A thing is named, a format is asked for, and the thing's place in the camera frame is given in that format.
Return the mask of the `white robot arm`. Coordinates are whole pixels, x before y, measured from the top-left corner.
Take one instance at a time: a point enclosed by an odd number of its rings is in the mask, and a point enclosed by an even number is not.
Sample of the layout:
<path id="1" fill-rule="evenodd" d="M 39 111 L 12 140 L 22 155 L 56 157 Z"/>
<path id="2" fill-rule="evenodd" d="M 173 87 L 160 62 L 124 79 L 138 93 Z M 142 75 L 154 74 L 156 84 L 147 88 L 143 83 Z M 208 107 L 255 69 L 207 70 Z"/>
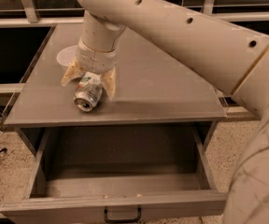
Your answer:
<path id="1" fill-rule="evenodd" d="M 130 28 L 260 118 L 234 170 L 223 224 L 269 224 L 269 35 L 163 0 L 78 0 L 76 58 L 62 82 L 98 74 L 115 94 L 119 38 Z"/>

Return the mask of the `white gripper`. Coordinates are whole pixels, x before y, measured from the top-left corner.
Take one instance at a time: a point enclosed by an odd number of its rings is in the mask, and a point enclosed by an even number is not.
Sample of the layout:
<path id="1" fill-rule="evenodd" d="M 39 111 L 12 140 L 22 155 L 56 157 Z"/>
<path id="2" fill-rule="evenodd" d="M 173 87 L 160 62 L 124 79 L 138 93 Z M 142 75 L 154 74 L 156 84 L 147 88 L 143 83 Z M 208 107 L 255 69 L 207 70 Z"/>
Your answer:
<path id="1" fill-rule="evenodd" d="M 118 48 L 99 51 L 88 47 L 82 40 L 78 41 L 75 59 L 65 71 L 61 85 L 66 86 L 71 80 L 82 77 L 86 72 L 101 75 L 103 88 L 109 98 L 116 93 L 116 61 Z"/>

